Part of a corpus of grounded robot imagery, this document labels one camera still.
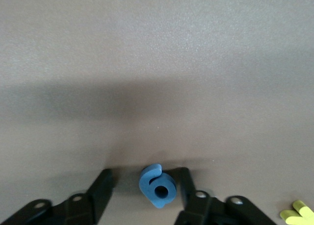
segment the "blue toy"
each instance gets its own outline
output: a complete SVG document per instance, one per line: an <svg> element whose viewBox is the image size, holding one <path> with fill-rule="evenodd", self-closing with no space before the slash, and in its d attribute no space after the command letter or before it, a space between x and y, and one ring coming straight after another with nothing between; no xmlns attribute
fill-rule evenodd
<svg viewBox="0 0 314 225"><path fill-rule="evenodd" d="M177 195L174 179L162 172L160 164L153 164L142 171L139 188L158 209L172 202Z"/></svg>

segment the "yellow object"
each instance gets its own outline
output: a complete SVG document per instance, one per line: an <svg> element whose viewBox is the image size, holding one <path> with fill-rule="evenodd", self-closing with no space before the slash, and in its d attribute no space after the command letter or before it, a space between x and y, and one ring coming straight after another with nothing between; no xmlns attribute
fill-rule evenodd
<svg viewBox="0 0 314 225"><path fill-rule="evenodd" d="M295 210L283 210L280 217L288 225L314 225L314 212L302 201L296 200L292 204Z"/></svg>

